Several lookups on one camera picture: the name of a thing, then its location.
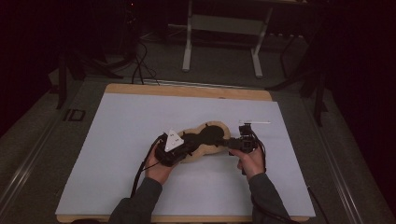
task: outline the tan object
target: tan object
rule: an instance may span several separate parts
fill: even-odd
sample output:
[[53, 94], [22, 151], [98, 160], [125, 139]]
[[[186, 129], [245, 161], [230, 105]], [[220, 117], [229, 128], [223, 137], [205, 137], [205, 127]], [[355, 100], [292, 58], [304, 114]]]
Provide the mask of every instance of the tan object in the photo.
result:
[[194, 135], [202, 135], [201, 139], [202, 138], [204, 138], [204, 139], [201, 140], [202, 144], [195, 151], [193, 151], [191, 153], [192, 156], [188, 155], [186, 157], [186, 159], [184, 159], [181, 162], [196, 161], [204, 155], [219, 153], [222, 150], [225, 150], [227, 148], [224, 146], [207, 145], [205, 143], [205, 142], [213, 143], [213, 142], [216, 142], [217, 140], [220, 140], [218, 134], [210, 134], [209, 132], [207, 132], [206, 131], [207, 127], [217, 127], [217, 131], [222, 130], [223, 131], [222, 139], [230, 139], [230, 137], [231, 137], [230, 130], [228, 129], [228, 127], [220, 121], [209, 121], [204, 124], [201, 124], [200, 126], [198, 126], [195, 129], [184, 130], [184, 131], [178, 133], [178, 135], [181, 138], [183, 138], [183, 135], [186, 135], [186, 134], [194, 134]]

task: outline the person's right hand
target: person's right hand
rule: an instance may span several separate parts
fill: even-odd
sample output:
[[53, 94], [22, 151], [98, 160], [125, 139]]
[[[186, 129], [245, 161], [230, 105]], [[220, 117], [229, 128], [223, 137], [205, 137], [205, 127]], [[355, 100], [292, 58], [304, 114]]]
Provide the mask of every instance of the person's right hand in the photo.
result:
[[247, 181], [254, 175], [264, 173], [264, 161], [262, 159], [262, 150], [260, 147], [256, 148], [250, 153], [244, 153], [238, 149], [231, 149], [230, 152], [239, 158], [238, 169], [245, 170], [247, 174]]

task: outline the gray sleeve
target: gray sleeve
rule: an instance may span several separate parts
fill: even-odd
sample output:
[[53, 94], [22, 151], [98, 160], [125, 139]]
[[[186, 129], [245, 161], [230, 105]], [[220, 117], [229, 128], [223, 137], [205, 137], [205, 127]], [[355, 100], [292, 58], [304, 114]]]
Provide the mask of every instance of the gray sleeve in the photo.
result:
[[134, 197], [124, 198], [114, 209], [109, 224], [149, 224], [151, 213], [160, 198], [163, 186], [151, 178], [145, 177]]
[[[264, 210], [281, 217], [290, 218], [282, 200], [267, 174], [254, 175], [248, 181], [252, 198]], [[283, 223], [272, 217], [268, 217], [259, 209], [253, 207], [253, 223], [254, 224], [277, 224]]]

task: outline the person's left hand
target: person's left hand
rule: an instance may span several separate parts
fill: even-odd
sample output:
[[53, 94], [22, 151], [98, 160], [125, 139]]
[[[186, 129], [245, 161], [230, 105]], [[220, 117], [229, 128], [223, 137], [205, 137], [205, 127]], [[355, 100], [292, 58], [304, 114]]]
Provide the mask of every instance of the person's left hand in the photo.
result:
[[157, 146], [158, 144], [154, 146], [154, 148], [151, 150], [151, 153], [148, 155], [148, 160], [146, 161], [145, 167], [149, 168], [146, 170], [145, 175], [146, 177], [154, 179], [163, 185], [177, 164], [172, 167], [160, 164], [157, 158], [155, 158], [155, 150], [157, 149]]

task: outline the white triangular marker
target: white triangular marker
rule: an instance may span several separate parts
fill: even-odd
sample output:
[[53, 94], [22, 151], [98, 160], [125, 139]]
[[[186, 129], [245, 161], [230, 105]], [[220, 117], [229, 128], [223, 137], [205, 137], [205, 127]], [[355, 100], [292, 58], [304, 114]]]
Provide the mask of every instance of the white triangular marker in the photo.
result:
[[165, 152], [168, 152], [183, 143], [184, 140], [181, 139], [175, 131], [169, 130], [168, 138], [166, 139]]

